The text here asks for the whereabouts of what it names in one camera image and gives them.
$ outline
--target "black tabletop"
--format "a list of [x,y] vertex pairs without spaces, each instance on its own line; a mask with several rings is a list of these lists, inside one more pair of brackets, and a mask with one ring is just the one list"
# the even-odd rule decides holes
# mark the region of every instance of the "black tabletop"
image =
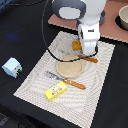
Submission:
[[[15,0],[26,4],[36,0]],[[38,108],[13,94],[37,64],[46,47],[42,38],[41,19],[45,1],[33,6],[7,6],[0,12],[0,104],[29,115],[53,128],[79,128],[78,126]],[[49,25],[52,16],[51,1],[44,17],[44,35],[48,45],[59,31],[76,34],[76,31]],[[128,127],[128,44],[101,38],[115,45],[106,74],[103,89],[96,108],[91,128]],[[10,58],[17,59],[22,73],[14,78],[7,75],[2,66]]]

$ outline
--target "white object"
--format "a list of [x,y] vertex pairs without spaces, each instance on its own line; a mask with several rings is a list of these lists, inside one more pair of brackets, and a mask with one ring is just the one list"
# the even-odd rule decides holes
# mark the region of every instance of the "white object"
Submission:
[[80,16],[79,9],[70,8],[70,7],[62,7],[59,10],[59,13],[60,13],[61,17],[65,18],[65,19],[76,19]]
[[20,63],[12,57],[2,66],[2,68],[8,75],[13,76],[15,78],[22,71]]
[[95,52],[95,47],[100,39],[99,22],[94,25],[80,24],[78,34],[82,45],[84,55],[90,55]]

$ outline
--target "cable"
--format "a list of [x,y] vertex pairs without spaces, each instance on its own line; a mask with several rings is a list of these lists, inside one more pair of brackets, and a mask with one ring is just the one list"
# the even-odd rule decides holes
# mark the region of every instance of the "cable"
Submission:
[[49,50],[49,48],[48,48],[48,46],[47,46],[47,43],[46,43],[46,41],[45,41],[44,32],[43,32],[43,30],[44,30],[44,27],[43,27],[44,21],[43,21],[43,19],[44,19],[44,13],[45,13],[46,6],[47,6],[48,2],[49,2],[49,0],[46,1],[45,6],[44,6],[44,9],[43,9],[43,14],[42,14],[42,36],[43,36],[43,40],[44,40],[45,46],[46,46],[48,52],[50,53],[50,55],[51,55],[54,59],[56,59],[56,60],[58,60],[58,61],[60,61],[60,62],[73,62],[73,61],[77,61],[77,60],[80,60],[80,59],[84,59],[84,58],[89,58],[89,57],[95,56],[95,55],[98,53],[98,46],[97,46],[97,45],[96,45],[96,47],[95,47],[95,53],[94,53],[93,55],[85,56],[85,57],[78,58],[78,59],[74,59],[74,60],[70,60],[70,61],[63,61],[63,60],[60,60],[60,59],[56,58],[56,57],[50,52],[50,50]]
[[39,0],[35,3],[31,3],[31,4],[0,4],[0,5],[7,5],[7,6],[31,6],[31,5],[35,5],[35,4],[39,4],[44,0]]

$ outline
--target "beige placemat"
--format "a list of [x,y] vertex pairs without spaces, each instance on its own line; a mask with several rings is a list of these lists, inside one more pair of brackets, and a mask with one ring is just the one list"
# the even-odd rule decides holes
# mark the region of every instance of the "beige placemat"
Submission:
[[[71,47],[71,42],[76,38],[76,35],[59,32],[50,45],[51,52],[56,57],[62,57],[67,53],[78,55],[80,51],[74,52]],[[99,41],[98,48],[99,52],[95,56],[98,59],[98,63],[83,60],[85,63],[83,74],[78,78],[72,79],[84,84],[86,90],[67,84],[67,91],[52,101],[48,101],[44,91],[59,81],[47,78],[44,75],[44,71],[49,70],[57,75],[59,74],[55,70],[56,60],[46,51],[21,87],[14,93],[14,96],[54,113],[82,128],[89,128],[109,67],[114,45]]]

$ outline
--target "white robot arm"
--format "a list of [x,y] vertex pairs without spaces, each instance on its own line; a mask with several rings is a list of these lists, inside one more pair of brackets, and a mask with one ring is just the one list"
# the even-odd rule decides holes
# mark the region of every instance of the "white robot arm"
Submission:
[[78,36],[84,55],[91,55],[100,39],[99,20],[107,0],[53,0],[54,14],[65,20],[77,20]]

